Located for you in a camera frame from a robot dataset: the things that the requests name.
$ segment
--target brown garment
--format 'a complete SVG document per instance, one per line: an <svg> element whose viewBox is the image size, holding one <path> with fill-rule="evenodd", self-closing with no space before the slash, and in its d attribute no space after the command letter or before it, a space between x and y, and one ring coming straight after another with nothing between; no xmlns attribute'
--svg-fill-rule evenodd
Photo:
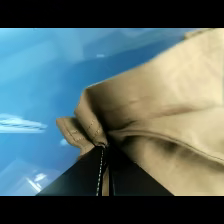
<svg viewBox="0 0 224 224"><path fill-rule="evenodd" d="M151 61L88 87L57 119L81 155L117 147L174 195L224 195L224 30L206 29Z"/></svg>

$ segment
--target blue surface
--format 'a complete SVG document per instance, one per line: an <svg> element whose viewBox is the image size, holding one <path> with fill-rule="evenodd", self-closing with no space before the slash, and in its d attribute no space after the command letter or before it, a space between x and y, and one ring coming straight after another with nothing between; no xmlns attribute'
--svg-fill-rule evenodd
<svg viewBox="0 0 224 224"><path fill-rule="evenodd" d="M144 63L190 28L1 28L0 195L35 195L76 161L56 127L82 90Z"/></svg>

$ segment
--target tan cloth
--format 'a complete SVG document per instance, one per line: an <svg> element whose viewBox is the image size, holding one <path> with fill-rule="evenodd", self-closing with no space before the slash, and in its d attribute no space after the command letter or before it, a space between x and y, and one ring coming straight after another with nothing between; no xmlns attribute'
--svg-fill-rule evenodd
<svg viewBox="0 0 224 224"><path fill-rule="evenodd" d="M224 30L207 29L150 62L88 87L57 119L81 155L121 150L174 195L224 195Z"/></svg>

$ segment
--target beige fabric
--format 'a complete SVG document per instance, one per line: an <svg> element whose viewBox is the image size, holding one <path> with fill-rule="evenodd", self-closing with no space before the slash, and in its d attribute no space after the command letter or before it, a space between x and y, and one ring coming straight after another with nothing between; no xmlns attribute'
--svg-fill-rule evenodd
<svg viewBox="0 0 224 224"><path fill-rule="evenodd" d="M224 30L207 29L90 86L57 124L81 155L109 134L174 195L224 195L223 60Z"/></svg>

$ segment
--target glossy blue table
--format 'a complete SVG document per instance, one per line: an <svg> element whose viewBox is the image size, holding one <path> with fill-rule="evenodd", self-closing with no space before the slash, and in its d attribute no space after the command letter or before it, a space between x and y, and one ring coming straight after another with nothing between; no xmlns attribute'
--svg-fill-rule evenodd
<svg viewBox="0 0 224 224"><path fill-rule="evenodd" d="M144 63L191 28L1 28L0 195L35 195L79 149L56 127L87 86Z"/></svg>

